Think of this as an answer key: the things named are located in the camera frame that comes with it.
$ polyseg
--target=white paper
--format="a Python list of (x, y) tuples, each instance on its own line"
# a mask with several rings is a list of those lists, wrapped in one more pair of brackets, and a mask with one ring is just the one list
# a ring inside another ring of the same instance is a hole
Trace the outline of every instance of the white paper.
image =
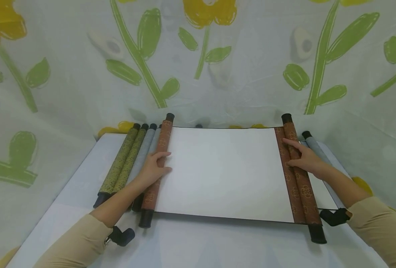
[(173, 128), (156, 211), (293, 222), (274, 129)]
[(325, 183), (311, 173), (308, 173), (308, 177), (310, 177), (311, 188), (316, 198), (317, 208), (337, 210), (338, 206), (326, 188)]

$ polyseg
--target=brown patterned silk border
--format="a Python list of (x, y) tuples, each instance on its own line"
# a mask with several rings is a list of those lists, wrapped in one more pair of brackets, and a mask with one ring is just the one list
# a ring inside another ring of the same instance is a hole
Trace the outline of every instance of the brown patterned silk border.
[(283, 165), (284, 177), (286, 179), (287, 191), (289, 194), (290, 206), (292, 208), (294, 223), (305, 224), (305, 215), (302, 207), (301, 198), (299, 196), (298, 186), (296, 184), (295, 173), (293, 168), (287, 162), (290, 160), (290, 154), (282, 139), (285, 138), (283, 127), (274, 128), (277, 137), (277, 144), (279, 146), (280, 158)]
[[(298, 141), (293, 122), (286, 122), (283, 125), (283, 129), (286, 138)], [(291, 159), (300, 159), (300, 152), (296, 148), (288, 146), (288, 151)], [(299, 196), (303, 205), (306, 223), (321, 225), (322, 220), (320, 219), (319, 210), (317, 209), (316, 198), (314, 197), (313, 189), (311, 188), (308, 173), (299, 167), (293, 167), (293, 171), (299, 189)]]
[[(156, 147), (157, 152), (167, 152), (169, 148), (171, 131), (173, 129), (173, 123), (164, 120), (162, 122), (161, 132), (159, 133), (158, 146)], [(165, 164), (165, 158), (159, 158), (157, 161), (158, 167), (163, 168)], [(158, 198), (159, 185), (161, 184), (161, 178), (159, 178), (154, 184), (144, 193), (144, 200), (141, 209), (155, 210), (156, 198)]]

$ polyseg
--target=forearm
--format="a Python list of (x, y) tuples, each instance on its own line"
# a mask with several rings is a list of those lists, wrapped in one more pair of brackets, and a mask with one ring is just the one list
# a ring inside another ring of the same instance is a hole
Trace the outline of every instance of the forearm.
[(85, 215), (40, 257), (35, 268), (82, 268), (104, 251), (104, 241), (132, 201), (145, 190), (137, 180)]
[(331, 166), (320, 169), (326, 181), (348, 209), (348, 225), (371, 246), (390, 268), (396, 268), (396, 212), (371, 197), (353, 180)]
[(112, 228), (125, 213), (131, 203), (146, 187), (138, 179), (131, 181), (124, 189), (117, 192), (99, 207), (94, 209), (90, 215)]
[(331, 186), (346, 208), (370, 197), (370, 195), (354, 183), (354, 181), (328, 164), (322, 166), (315, 175)]
[(396, 268), (396, 212), (370, 197), (348, 207), (353, 231), (371, 246), (390, 268)]

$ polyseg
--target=green patterned scroll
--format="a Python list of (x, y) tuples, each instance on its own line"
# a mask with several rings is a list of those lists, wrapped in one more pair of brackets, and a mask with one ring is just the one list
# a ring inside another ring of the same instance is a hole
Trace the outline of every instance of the green patterned scroll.
[(138, 151), (141, 147), (141, 143), (143, 142), (144, 136), (146, 135), (148, 128), (149, 126), (147, 124), (143, 124), (141, 129), (139, 130), (138, 135), (131, 147), (130, 153), (127, 156), (127, 160), (124, 163), (124, 167), (122, 167), (116, 184), (113, 187), (112, 194), (115, 194), (116, 192), (122, 190), (122, 188), (124, 188), (125, 184), (127, 183), (128, 176), (130, 175), (135, 158), (137, 157)]
[(133, 146), (135, 138), (138, 134), (139, 127), (139, 124), (134, 124), (134, 126), (129, 130), (127, 137), (125, 138), (124, 143), (122, 143), (122, 146), (120, 147), (119, 152), (116, 155), (115, 161), (113, 161), (113, 164), (110, 167), (110, 170), (107, 173), (107, 176), (99, 192), (107, 192), (110, 194), (113, 191), (122, 167), (127, 160), (127, 156), (130, 153), (131, 147)]

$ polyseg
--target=fabric backdrop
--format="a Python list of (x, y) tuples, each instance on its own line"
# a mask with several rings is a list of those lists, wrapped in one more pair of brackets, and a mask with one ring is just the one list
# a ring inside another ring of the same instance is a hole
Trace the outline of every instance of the fabric backdrop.
[(396, 1), (0, 0), (0, 258), (104, 132), (275, 127), (396, 209)]

